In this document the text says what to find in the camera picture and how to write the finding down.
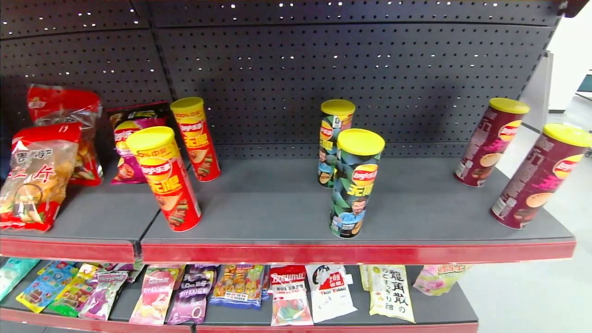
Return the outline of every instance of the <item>hanging snack package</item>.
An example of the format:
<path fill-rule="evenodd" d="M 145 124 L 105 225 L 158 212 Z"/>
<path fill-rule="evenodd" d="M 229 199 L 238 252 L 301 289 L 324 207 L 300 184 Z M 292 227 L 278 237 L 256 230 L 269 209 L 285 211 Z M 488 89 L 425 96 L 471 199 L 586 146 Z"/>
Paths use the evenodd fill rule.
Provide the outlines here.
<path fill-rule="evenodd" d="M 353 306 L 343 265 L 306 265 L 314 323 L 347 315 Z"/>
<path fill-rule="evenodd" d="M 404 265 L 369 265 L 370 315 L 415 323 Z"/>
<path fill-rule="evenodd" d="M 78 317 L 102 321 L 109 319 L 113 303 L 126 279 L 125 271 L 98 272 L 95 289 Z"/>
<path fill-rule="evenodd" d="M 461 276 L 473 265 L 425 265 L 413 284 L 429 296 L 440 296 L 450 291 Z"/>
<path fill-rule="evenodd" d="M 0 300 L 39 263 L 39 259 L 10 258 L 0 268 Z"/>
<path fill-rule="evenodd" d="M 131 314 L 130 323 L 140 325 L 162 325 L 173 294 L 175 280 L 179 275 L 176 268 L 148 266 L 142 282 L 142 295 Z"/>
<path fill-rule="evenodd" d="M 169 104 L 158 102 L 153 104 L 132 105 L 130 107 L 107 110 L 115 136 L 115 149 L 119 154 L 117 175 L 112 184 L 137 184 L 146 182 L 140 165 L 134 154 L 126 145 L 127 138 L 141 129 L 154 126 L 165 126 L 169 114 Z"/>
<path fill-rule="evenodd" d="M 261 308 L 263 268 L 263 265 L 222 265 L 210 304 Z"/>
<path fill-rule="evenodd" d="M 303 265 L 271 265 L 269 281 L 274 297 L 272 326 L 313 324 L 304 280 L 306 268 Z"/>
<path fill-rule="evenodd" d="M 65 261 L 58 261 L 20 293 L 17 301 L 29 310 L 40 313 L 72 281 L 76 272 L 76 267 Z"/>
<path fill-rule="evenodd" d="M 78 270 L 78 274 L 70 283 L 56 296 L 48 308 L 68 317 L 78 317 L 78 314 L 84 308 L 95 290 L 95 275 L 98 267 L 83 264 Z"/>
<path fill-rule="evenodd" d="M 96 120 L 101 117 L 99 96 L 92 91 L 32 84 L 27 93 L 31 120 L 36 126 L 78 122 L 82 138 L 71 184 L 99 185 L 103 170 L 95 151 Z"/>
<path fill-rule="evenodd" d="M 0 191 L 0 227 L 52 228 L 74 171 L 82 124 L 29 127 L 12 140 L 12 170 Z"/>
<path fill-rule="evenodd" d="M 212 265 L 187 265 L 180 289 L 175 295 L 168 325 L 192 321 L 201 324 L 205 319 L 206 297 L 212 290 L 216 267 Z"/>

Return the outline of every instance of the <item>snack package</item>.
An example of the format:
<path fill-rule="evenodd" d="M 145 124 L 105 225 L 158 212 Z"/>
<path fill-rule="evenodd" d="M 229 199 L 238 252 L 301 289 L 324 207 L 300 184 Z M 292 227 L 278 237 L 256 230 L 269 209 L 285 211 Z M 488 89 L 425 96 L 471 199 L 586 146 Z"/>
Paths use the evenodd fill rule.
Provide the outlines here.
<path fill-rule="evenodd" d="M 413 284 L 429 296 L 440 296 L 450 291 L 454 284 L 473 265 L 425 265 Z"/>
<path fill-rule="evenodd" d="M 134 132 L 153 126 L 166 126 L 169 104 L 132 105 L 130 107 L 107 110 L 115 136 L 115 149 L 121 157 L 117 163 L 118 173 L 112 184 L 137 184 L 146 182 L 136 157 L 126 145 L 127 138 Z"/>
<path fill-rule="evenodd" d="M 205 319 L 206 296 L 215 282 L 216 267 L 208 265 L 188 265 L 181 286 L 175 295 L 170 311 L 168 325 L 187 321 L 201 324 Z"/>
<path fill-rule="evenodd" d="M 0 300 L 11 292 L 23 277 L 39 263 L 39 259 L 10 258 L 0 268 Z"/>
<path fill-rule="evenodd" d="M 82 124 L 21 130 L 12 140 L 12 170 L 0 191 L 0 227 L 47 231 L 66 197 Z"/>
<path fill-rule="evenodd" d="M 98 272 L 95 290 L 78 317 L 103 321 L 109 319 L 113 303 L 126 280 L 127 272 L 124 271 Z"/>
<path fill-rule="evenodd" d="M 48 308 L 63 316 L 77 317 L 95 290 L 97 270 L 96 266 L 83 264 Z"/>
<path fill-rule="evenodd" d="M 16 300 L 31 311 L 40 313 L 72 281 L 76 272 L 76 267 L 58 261 L 39 275 Z"/>
<path fill-rule="evenodd" d="M 415 323 L 404 265 L 368 265 L 370 315 Z"/>
<path fill-rule="evenodd" d="M 165 323 L 166 310 L 169 308 L 175 280 L 179 270 L 148 266 L 142 282 L 140 296 L 130 323 L 140 325 L 162 325 Z"/>
<path fill-rule="evenodd" d="M 261 308 L 263 265 L 222 265 L 210 304 Z"/>
<path fill-rule="evenodd" d="M 314 323 L 357 311 L 343 265 L 306 265 Z"/>
<path fill-rule="evenodd" d="M 303 265 L 271 265 L 269 281 L 274 294 L 272 326 L 312 325 L 306 297 Z"/>
<path fill-rule="evenodd" d="M 32 84 L 27 93 L 27 105 L 35 126 L 73 122 L 82 124 L 82 138 L 70 183 L 99 185 L 103 170 L 96 157 L 94 144 L 96 120 L 102 111 L 99 96 L 92 91 Z"/>

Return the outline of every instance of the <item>chip bag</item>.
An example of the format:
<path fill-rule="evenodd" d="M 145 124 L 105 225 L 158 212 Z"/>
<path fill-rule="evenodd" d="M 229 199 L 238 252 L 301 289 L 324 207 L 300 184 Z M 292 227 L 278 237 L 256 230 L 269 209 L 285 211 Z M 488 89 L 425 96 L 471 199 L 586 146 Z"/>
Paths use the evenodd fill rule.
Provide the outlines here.
<path fill-rule="evenodd" d="M 36 126 L 79 122 L 82 138 L 76 154 L 71 184 L 99 185 L 103 178 L 96 157 L 96 120 L 101 116 L 99 96 L 91 91 L 32 84 L 27 93 L 29 115 Z"/>
<path fill-rule="evenodd" d="M 12 140 L 12 171 L 0 191 L 0 227 L 53 226 L 76 162 L 82 124 L 21 130 Z"/>

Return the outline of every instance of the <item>yellow lid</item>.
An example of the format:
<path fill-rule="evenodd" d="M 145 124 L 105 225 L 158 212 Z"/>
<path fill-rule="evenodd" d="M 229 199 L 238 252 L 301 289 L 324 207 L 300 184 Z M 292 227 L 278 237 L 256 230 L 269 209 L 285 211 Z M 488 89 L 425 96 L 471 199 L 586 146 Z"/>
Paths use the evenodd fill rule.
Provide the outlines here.
<path fill-rule="evenodd" d="M 369 130 L 349 129 L 339 133 L 337 148 L 355 155 L 376 155 L 384 149 L 384 139 Z"/>
<path fill-rule="evenodd" d="M 568 145 L 592 147 L 592 134 L 572 125 L 550 123 L 543 127 L 543 133 Z"/>
<path fill-rule="evenodd" d="M 502 112 L 515 114 L 524 114 L 530 111 L 530 107 L 528 106 L 528 104 L 502 97 L 495 97 L 490 99 L 489 106 Z"/>
<path fill-rule="evenodd" d="M 356 105 L 346 100 L 328 100 L 321 104 L 321 111 L 333 116 L 347 116 L 356 111 Z"/>
<path fill-rule="evenodd" d="M 173 129 L 155 126 L 133 133 L 127 138 L 126 145 L 135 155 L 138 151 L 149 151 L 165 146 L 172 140 L 175 140 Z"/>

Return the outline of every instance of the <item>red packaging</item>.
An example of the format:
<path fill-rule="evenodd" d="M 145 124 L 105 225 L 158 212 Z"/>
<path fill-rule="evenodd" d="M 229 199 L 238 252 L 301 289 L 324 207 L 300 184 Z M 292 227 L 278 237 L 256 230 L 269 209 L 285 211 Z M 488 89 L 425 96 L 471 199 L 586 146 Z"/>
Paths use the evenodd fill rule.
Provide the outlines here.
<path fill-rule="evenodd" d="M 508 98 L 492 98 L 455 171 L 465 185 L 481 187 L 510 142 L 530 107 Z"/>
<path fill-rule="evenodd" d="M 592 146 L 592 135 L 564 124 L 547 124 L 491 214 L 504 226 L 524 227 L 551 198 Z"/>

